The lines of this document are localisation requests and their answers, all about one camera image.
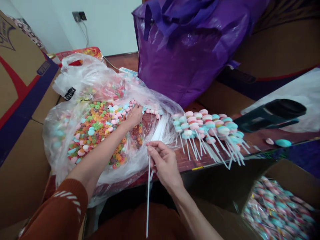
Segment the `white plastic bag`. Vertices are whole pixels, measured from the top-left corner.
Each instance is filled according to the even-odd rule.
[[[78,68],[80,72],[83,72],[81,67],[86,68],[86,66],[83,65]],[[123,105],[134,99],[137,104],[159,111],[162,114],[161,121],[156,120],[154,114],[145,114],[143,116],[144,141],[139,148],[136,148],[136,143],[131,140],[131,132],[127,134],[128,142],[125,150],[127,161],[116,169],[112,169],[112,166],[105,168],[98,180],[93,198],[89,202],[89,207],[96,206],[137,180],[147,170],[148,166],[146,143],[151,141],[154,133],[158,132],[159,128],[161,128],[162,132],[161,140],[168,145],[174,143],[177,135],[171,116],[177,113],[183,115],[184,113],[177,103],[158,92],[148,89],[139,78],[115,72],[114,74],[116,74],[117,78],[121,78],[125,91],[121,99],[112,101],[112,103],[114,105]],[[93,79],[86,76],[87,82],[89,81],[95,86],[96,75],[99,75],[99,73],[94,74]],[[73,101],[63,102],[52,108],[45,119],[43,132],[45,152],[53,173],[56,175],[57,187],[75,167],[75,164],[68,159],[67,153],[69,144],[77,130],[77,125],[90,110],[89,104],[92,101],[101,100],[101,96],[103,96],[103,94],[100,94],[99,89],[93,88],[93,90],[95,90],[94,95],[86,94],[85,90],[82,91],[83,95],[91,97],[89,101],[79,102],[79,99],[76,98],[78,95],[74,95]]]
[[[80,61],[81,66],[69,66]],[[123,78],[97,58],[75,53],[62,60],[61,74],[52,88],[68,101],[95,99],[112,101],[123,95]]]
[[[241,111],[244,115],[275,99],[290,99],[307,108],[305,115],[298,117],[299,123],[280,128],[287,132],[318,132],[320,130],[320,68],[314,68],[290,83],[261,98]]]

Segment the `white wall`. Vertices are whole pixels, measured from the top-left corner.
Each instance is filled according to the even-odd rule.
[[[11,0],[11,2],[43,42],[49,53],[72,49],[57,19],[51,0]]]
[[[21,14],[48,52],[86,47],[86,39],[74,21],[72,11],[85,12],[89,44],[99,47],[104,56],[138,50],[131,12],[141,4],[141,0],[0,1],[0,9],[3,8],[4,13],[16,10]]]
[[[90,46],[104,56],[138,51],[131,12],[141,0],[53,0],[56,13],[73,49],[86,46],[85,37],[72,11],[84,11]]]
[[[11,17],[21,18],[21,14],[18,10],[13,6],[10,0],[0,0],[0,10]]]

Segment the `purple bag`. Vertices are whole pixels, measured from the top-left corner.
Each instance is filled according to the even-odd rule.
[[[231,62],[269,0],[150,0],[132,14],[138,76],[183,108]]]

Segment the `cardboard box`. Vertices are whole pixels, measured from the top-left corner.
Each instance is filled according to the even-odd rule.
[[[270,1],[233,57],[239,68],[224,71],[198,101],[232,116],[317,66],[319,12],[317,1]]]
[[[273,178],[313,207],[320,207],[320,181],[288,160],[252,159],[246,166],[223,165],[191,189],[199,209],[224,240],[262,239],[241,216],[261,176]]]
[[[40,206],[50,173],[42,128],[58,66],[0,11],[0,239]]]

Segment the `power cord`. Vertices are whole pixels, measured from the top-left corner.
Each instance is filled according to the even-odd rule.
[[[84,31],[83,31],[80,23],[83,23],[84,27],[86,28],[86,33],[84,33]],[[85,36],[86,41],[87,41],[86,47],[89,47],[89,35],[88,35],[87,25],[86,25],[83,21],[81,21],[80,23],[78,23],[78,24],[79,24],[79,27],[80,27],[80,29],[81,29],[81,31],[82,31],[82,33],[83,33],[83,35]]]
[[[83,31],[80,23],[83,23],[83,25],[85,26],[85,28],[86,28],[86,33],[84,33],[84,31]],[[82,33],[83,33],[83,35],[85,36],[86,41],[87,41],[86,47],[89,47],[89,35],[88,35],[87,25],[86,25],[83,21],[81,21],[80,23],[78,23],[78,24],[79,24],[79,27],[80,27],[80,29],[81,29],[81,31],[82,31]],[[106,57],[103,57],[103,58],[104,58],[104,60],[106,60],[107,63],[109,63],[113,68],[119,70],[119,68],[116,68],[111,62],[108,61],[108,59],[106,59]]]

